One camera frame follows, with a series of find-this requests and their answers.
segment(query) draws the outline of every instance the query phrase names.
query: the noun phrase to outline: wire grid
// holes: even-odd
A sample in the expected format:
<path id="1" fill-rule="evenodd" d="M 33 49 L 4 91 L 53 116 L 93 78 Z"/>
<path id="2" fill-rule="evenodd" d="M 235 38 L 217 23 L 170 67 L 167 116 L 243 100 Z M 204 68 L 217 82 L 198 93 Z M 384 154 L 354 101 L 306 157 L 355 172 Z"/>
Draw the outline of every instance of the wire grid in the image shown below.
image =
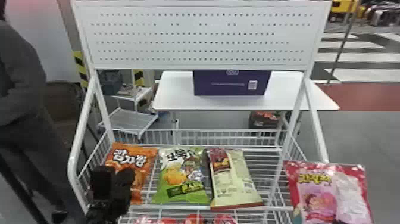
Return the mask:
<path id="1" fill-rule="evenodd" d="M 295 141 L 290 143 L 289 150 L 286 152 L 285 156 L 281 155 L 283 140 L 287 134 L 285 130 L 147 130 L 143 134 L 142 139 L 138 139 L 136 135 L 122 131 L 114 131 L 114 134 L 116 140 L 119 142 L 143 146 L 172 147 L 175 145 L 175 141 L 180 141 L 181 146 L 239 147 L 244 151 L 252 180 L 264 202 L 266 202 L 270 196 L 273 179 L 277 174 L 276 169 L 279 158 L 305 160 L 303 152 Z M 82 188 L 83 194 L 90 191 L 90 171 L 104 163 L 110 148 L 111 143 L 107 135 L 104 134 L 78 175 L 78 183 Z M 202 216 L 213 215 L 212 212 L 208 211 L 210 209 L 208 204 L 152 204 L 152 196 L 157 191 L 158 180 L 160 178 L 160 167 L 159 158 L 156 158 L 152 164 L 152 169 L 149 172 L 146 184 L 142 188 L 143 204 L 139 206 L 132 205 L 131 211 L 127 216 L 123 216 L 120 219 L 120 223 L 129 223 L 132 217 L 139 217 L 141 213 L 138 211 L 142 211 L 143 209 L 143 212 L 151 215 L 151 217 L 153 217 L 153 215 L 155 216 L 157 213 L 159 219 L 165 214 L 162 213 L 161 216 L 159 214 L 159 212 L 165 211 L 163 210 L 164 207 L 174 209 L 175 212 L 176 209 L 190 208 L 194 211 L 201 212 Z M 266 223 L 290 222 L 290 216 L 287 211 L 292 208 L 290 207 L 288 181 L 284 170 L 279 172 L 278 175 L 278 189 L 273 198 L 273 206 L 284 207 L 284 211 L 268 211 L 266 217 L 259 217 L 257 214 L 263 214 L 265 210 L 259 210 L 258 213 L 257 210 L 237 210 L 235 211 L 236 219 L 239 220 L 240 223 L 260 223 L 250 222 L 251 219 L 248 219 L 247 216 L 253 217 L 256 220 L 266 220 Z M 210 177 L 206 176 L 205 190 L 211 198 L 211 182 L 209 180 Z M 86 203 L 89 204 L 88 197 L 85 197 L 85 200 Z"/>
<path id="2" fill-rule="evenodd" d="M 148 218 L 151 222 L 159 223 L 161 219 L 169 218 L 177 220 L 177 223 L 185 223 L 187 219 L 192 223 L 212 223 L 212 221 L 221 220 L 218 215 L 228 215 L 237 220 L 238 223 L 292 223 L 288 211 L 267 211 L 265 210 L 224 210 L 224 211 L 202 211 L 202 210 L 185 210 L 179 211 L 169 209 L 131 209 L 125 216 L 121 216 L 118 220 L 119 224 L 131 224 L 143 217 Z"/>

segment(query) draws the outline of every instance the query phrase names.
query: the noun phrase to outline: wire basket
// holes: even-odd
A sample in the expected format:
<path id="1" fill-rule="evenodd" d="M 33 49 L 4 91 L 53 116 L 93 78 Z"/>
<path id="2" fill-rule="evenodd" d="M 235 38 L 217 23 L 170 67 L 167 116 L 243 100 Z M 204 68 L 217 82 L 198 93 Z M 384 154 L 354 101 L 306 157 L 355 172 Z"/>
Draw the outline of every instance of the wire basket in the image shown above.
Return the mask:
<path id="1" fill-rule="evenodd" d="M 115 139 L 118 142 L 132 145 L 171 147 L 180 146 L 204 146 L 204 147 L 231 147 L 241 148 L 244 151 L 248 169 L 256 189 L 264 202 L 272 197 L 272 204 L 249 209 L 237 209 L 226 211 L 232 217 L 237 218 L 240 223 L 248 223 L 252 219 L 267 223 L 289 223 L 289 211 L 293 208 L 290 204 L 288 181 L 283 170 L 277 170 L 280 158 L 291 160 L 306 160 L 298 144 L 293 140 L 285 155 L 282 155 L 282 145 L 287 132 L 285 130 L 147 130 L 141 139 L 137 135 L 114 131 Z M 104 134 L 93 150 L 88 161 L 80 170 L 76 184 L 82 192 L 86 205 L 89 204 L 87 193 L 90 191 L 90 171 L 96 166 L 102 165 L 111 148 L 108 135 Z M 185 219 L 189 214 L 201 214 L 203 217 L 211 217 L 215 212 L 210 211 L 208 204 L 168 203 L 153 204 L 152 196 L 157 191 L 160 176 L 160 162 L 156 158 L 152 169 L 142 188 L 142 205 L 131 205 L 126 216 L 120 218 L 120 223 L 130 223 L 141 215 L 147 215 L 151 219 L 172 217 L 176 210 L 176 219 Z M 279 176 L 276 193 L 271 195 L 271 188 L 274 186 L 274 177 Z M 206 176 L 206 193 L 212 196 L 211 183 Z"/>

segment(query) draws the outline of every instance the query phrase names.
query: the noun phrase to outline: wall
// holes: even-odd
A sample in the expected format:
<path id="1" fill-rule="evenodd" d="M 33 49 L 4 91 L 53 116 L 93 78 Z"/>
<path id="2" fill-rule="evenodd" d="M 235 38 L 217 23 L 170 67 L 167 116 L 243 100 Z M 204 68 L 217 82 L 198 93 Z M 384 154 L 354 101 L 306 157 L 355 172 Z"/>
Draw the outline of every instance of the wall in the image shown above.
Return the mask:
<path id="1" fill-rule="evenodd" d="M 37 50 L 48 81 L 79 81 L 57 0 L 9 0 L 6 15 Z"/>

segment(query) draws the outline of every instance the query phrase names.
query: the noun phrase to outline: yellow black striped post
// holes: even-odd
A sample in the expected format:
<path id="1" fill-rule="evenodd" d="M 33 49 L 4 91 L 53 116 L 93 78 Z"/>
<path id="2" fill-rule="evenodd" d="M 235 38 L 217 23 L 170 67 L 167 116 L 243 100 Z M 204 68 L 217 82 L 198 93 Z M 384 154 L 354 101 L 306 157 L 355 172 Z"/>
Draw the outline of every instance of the yellow black striped post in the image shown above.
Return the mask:
<path id="1" fill-rule="evenodd" d="M 74 59 L 75 59 L 76 67 L 78 68 L 78 74 L 79 74 L 79 77 L 80 77 L 80 84 L 82 85 L 82 87 L 87 89 L 88 88 L 88 84 L 89 84 L 89 78 L 88 78 L 88 75 L 86 74 L 86 67 L 85 67 L 85 63 L 84 63 L 84 60 L 83 60 L 82 52 L 74 51 Z"/>

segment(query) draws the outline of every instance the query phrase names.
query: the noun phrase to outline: person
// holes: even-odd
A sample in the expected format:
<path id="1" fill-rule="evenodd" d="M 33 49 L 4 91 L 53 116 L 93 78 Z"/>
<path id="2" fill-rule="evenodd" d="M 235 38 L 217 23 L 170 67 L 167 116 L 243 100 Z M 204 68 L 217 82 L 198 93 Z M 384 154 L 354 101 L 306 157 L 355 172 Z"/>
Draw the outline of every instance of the person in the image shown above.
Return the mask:
<path id="1" fill-rule="evenodd" d="M 45 72 L 35 49 L 5 19 L 0 0 L 0 154 L 25 185 L 55 205 L 54 223 L 85 215 L 67 177 L 69 151 L 43 106 Z"/>

